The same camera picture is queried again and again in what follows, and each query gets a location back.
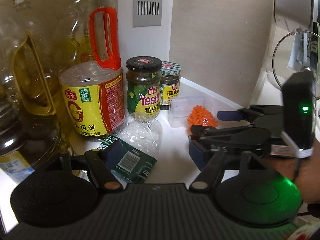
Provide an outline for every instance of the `black jar lid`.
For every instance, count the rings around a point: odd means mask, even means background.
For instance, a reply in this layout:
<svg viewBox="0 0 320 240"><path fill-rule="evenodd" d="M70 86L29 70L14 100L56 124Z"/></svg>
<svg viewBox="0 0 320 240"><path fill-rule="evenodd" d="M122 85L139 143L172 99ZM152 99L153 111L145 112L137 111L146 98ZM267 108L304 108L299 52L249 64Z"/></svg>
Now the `black jar lid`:
<svg viewBox="0 0 320 240"><path fill-rule="evenodd" d="M156 72L162 68L162 61L156 57L139 56L128 59L127 69L136 72Z"/></svg>

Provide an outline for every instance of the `red handle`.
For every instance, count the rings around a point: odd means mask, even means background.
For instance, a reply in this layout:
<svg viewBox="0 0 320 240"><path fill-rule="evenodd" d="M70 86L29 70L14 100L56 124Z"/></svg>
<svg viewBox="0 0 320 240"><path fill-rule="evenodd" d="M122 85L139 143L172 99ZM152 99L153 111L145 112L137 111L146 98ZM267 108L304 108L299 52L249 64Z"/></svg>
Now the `red handle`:
<svg viewBox="0 0 320 240"><path fill-rule="evenodd" d="M109 58L107 60L102 61L99 56L97 42L96 42L96 31L94 27L94 16L103 12L103 23L104 23L104 33L105 33L105 41L107 46L107 53ZM110 19L110 34L111 34L111 46L109 46L109 38L108 38L108 22L106 20L107 16ZM101 7L94 10L90 14L89 18L89 31L91 38L91 47L94 60L103 68L111 68L113 70L118 70L121 68L121 58L119 53L119 42L118 42L118 17L117 11L114 8L105 8Z"/></svg>

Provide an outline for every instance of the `black device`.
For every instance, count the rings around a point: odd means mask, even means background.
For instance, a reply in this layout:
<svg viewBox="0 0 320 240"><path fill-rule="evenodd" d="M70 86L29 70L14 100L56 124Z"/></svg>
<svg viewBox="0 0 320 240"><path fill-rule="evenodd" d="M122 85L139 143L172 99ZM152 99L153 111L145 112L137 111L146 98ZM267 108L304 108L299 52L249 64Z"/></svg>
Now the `black device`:
<svg viewBox="0 0 320 240"><path fill-rule="evenodd" d="M301 151L311 149L315 139L315 83L313 73L294 73L282 87L284 131Z"/></svg>
<svg viewBox="0 0 320 240"><path fill-rule="evenodd" d="M253 153L216 152L189 190L124 190L101 160L107 154L60 156L18 185L11 205L19 224L5 240L283 240L297 229L298 189ZM91 183L72 169L87 170ZM221 183L228 169L239 175Z"/></svg>
<svg viewBox="0 0 320 240"><path fill-rule="evenodd" d="M282 96L283 106L251 105L248 109L217 114L221 121L245 120L250 125L227 129L191 127L189 154L197 167L202 170L217 149L233 154L250 150L260 157L270 155L272 147L287 147L282 139L283 131L299 147L300 158L309 157L315 139L316 117L312 72L294 73L283 85Z"/></svg>

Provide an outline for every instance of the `jar lid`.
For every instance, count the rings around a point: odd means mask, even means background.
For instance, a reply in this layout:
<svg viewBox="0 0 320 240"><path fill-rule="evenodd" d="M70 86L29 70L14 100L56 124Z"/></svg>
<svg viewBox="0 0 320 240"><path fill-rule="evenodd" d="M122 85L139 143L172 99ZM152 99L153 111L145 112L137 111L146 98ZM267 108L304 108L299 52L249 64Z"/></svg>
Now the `jar lid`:
<svg viewBox="0 0 320 240"><path fill-rule="evenodd" d="M165 76L174 76L181 72L181 66L177 63L164 61L162 63L161 73Z"/></svg>
<svg viewBox="0 0 320 240"><path fill-rule="evenodd" d="M139 56L129 58L127 61L127 69L136 72L156 72L162 67L162 61L156 57Z"/></svg>

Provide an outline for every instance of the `checkered jar lid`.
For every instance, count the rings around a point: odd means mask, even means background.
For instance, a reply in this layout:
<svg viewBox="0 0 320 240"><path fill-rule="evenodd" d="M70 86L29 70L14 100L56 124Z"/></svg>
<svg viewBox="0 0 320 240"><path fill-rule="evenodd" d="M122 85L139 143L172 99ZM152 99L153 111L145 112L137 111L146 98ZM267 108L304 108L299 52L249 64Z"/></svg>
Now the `checkered jar lid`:
<svg viewBox="0 0 320 240"><path fill-rule="evenodd" d="M163 61L161 73L166 76L174 76L181 72L181 66L170 61Z"/></svg>

